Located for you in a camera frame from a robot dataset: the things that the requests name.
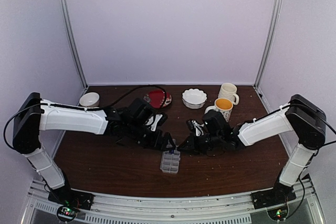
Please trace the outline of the clear plastic pill organizer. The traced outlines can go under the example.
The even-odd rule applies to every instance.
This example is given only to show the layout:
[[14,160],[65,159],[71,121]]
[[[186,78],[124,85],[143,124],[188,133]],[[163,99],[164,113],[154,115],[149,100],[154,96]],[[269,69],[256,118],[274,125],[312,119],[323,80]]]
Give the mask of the clear plastic pill organizer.
[[160,170],[166,174],[177,174],[179,171],[181,152],[165,151],[162,153]]

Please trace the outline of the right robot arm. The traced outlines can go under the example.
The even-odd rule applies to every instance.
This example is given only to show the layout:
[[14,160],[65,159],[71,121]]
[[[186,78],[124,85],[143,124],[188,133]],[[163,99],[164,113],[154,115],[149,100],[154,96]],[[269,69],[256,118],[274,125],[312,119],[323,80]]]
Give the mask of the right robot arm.
[[235,127],[231,127],[213,106],[205,110],[202,121],[202,124],[196,120],[187,122],[191,133],[178,146],[178,151],[206,154],[219,146],[226,151],[235,151],[284,132],[295,132],[298,143],[278,175],[275,188],[269,192],[269,199],[274,204],[289,196],[289,188],[308,167],[326,139],[326,114],[299,94],[293,95],[277,110]]

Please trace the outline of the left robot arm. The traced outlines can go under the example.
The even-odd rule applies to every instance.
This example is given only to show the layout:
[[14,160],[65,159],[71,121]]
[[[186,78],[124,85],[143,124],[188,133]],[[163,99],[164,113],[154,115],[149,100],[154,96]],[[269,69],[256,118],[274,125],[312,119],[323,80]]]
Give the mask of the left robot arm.
[[165,113],[156,113],[149,103],[139,98],[119,109],[111,105],[85,108],[54,103],[33,92],[9,119],[13,123],[13,139],[8,146],[33,164],[37,173],[55,190],[58,200],[64,205],[71,205],[76,199],[75,192],[66,186],[64,173],[40,142],[41,131],[86,132],[118,138],[126,136],[144,148],[165,152],[176,148],[170,133],[163,133],[159,128],[166,119]]

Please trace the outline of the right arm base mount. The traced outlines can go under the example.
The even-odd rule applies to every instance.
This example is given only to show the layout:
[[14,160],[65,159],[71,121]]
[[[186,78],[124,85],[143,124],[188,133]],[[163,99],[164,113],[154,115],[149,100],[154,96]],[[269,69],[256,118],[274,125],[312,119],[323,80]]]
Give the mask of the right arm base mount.
[[267,190],[257,191],[251,194],[255,209],[267,208],[275,205],[285,204],[297,198],[293,186],[286,186],[275,182],[274,187]]

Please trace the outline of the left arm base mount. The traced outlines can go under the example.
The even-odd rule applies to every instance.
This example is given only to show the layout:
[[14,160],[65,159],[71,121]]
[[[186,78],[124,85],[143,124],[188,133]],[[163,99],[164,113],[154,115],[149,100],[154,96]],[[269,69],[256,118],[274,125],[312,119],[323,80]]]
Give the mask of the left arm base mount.
[[57,189],[52,189],[48,183],[45,184],[49,189],[48,200],[71,209],[90,210],[94,195],[71,189],[69,180],[65,174],[64,179],[65,184]]

